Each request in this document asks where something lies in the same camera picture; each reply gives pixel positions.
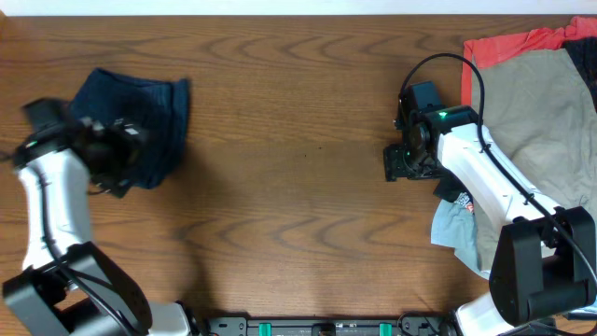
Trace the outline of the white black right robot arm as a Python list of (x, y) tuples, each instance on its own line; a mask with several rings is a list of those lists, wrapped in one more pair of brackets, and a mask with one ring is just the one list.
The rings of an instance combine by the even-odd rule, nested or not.
[(400, 107), (403, 140), (383, 152), (386, 178), (453, 175), (498, 233), (489, 291), (443, 327), (506, 335), (596, 302), (596, 230), (583, 207), (564, 208), (536, 188), (493, 141), (472, 107)]

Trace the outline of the dark blue denim shorts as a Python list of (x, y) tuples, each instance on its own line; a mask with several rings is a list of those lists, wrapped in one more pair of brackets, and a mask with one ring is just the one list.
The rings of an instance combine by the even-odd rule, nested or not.
[(104, 125), (119, 119), (149, 132), (149, 141), (133, 174), (134, 185), (157, 187), (180, 163), (190, 111), (190, 80), (162, 81), (94, 69), (69, 104), (76, 118)]

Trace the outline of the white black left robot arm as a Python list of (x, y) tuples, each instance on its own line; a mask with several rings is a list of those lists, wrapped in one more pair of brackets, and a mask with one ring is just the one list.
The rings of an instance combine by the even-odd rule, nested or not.
[(3, 284), (9, 310), (33, 335), (197, 335), (179, 301), (147, 300), (93, 241), (90, 183), (122, 196), (148, 133), (122, 119), (35, 121), (15, 149), (28, 208), (21, 274)]

